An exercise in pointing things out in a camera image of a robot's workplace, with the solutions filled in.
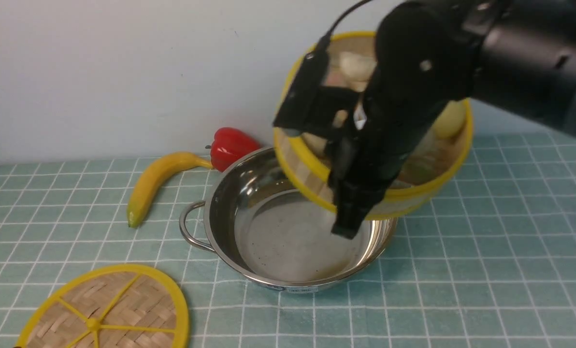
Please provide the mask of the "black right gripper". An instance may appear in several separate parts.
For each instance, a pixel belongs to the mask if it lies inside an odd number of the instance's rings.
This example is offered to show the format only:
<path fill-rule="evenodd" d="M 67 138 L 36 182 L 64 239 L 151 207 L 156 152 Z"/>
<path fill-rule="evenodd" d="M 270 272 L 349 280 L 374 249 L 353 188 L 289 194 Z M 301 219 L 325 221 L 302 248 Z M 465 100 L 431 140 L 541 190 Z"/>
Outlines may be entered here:
<path fill-rule="evenodd" d="M 331 233 L 352 240 L 449 101 L 472 87 L 478 51 L 462 25 L 473 0 L 406 0 L 380 22 L 378 62 L 362 99 L 367 117 L 355 153 L 333 164 Z"/>

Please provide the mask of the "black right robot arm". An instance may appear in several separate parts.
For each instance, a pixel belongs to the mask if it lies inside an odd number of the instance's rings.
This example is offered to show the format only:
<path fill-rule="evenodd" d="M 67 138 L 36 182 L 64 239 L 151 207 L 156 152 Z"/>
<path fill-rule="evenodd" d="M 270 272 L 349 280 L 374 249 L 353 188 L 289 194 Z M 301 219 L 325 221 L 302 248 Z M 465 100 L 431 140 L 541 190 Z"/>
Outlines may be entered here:
<path fill-rule="evenodd" d="M 576 0 L 405 0 L 380 22 L 361 129 L 332 159 L 334 235 L 352 239 L 449 101 L 576 138 Z"/>

